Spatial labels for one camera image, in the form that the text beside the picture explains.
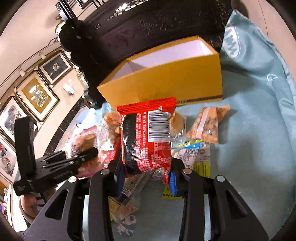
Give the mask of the person's left hand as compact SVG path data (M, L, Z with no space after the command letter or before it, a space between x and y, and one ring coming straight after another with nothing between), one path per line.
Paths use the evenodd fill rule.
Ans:
M31 193L20 196L19 207L27 225L30 225L34 221L35 217L55 192L56 189L54 187L45 191L43 194Z

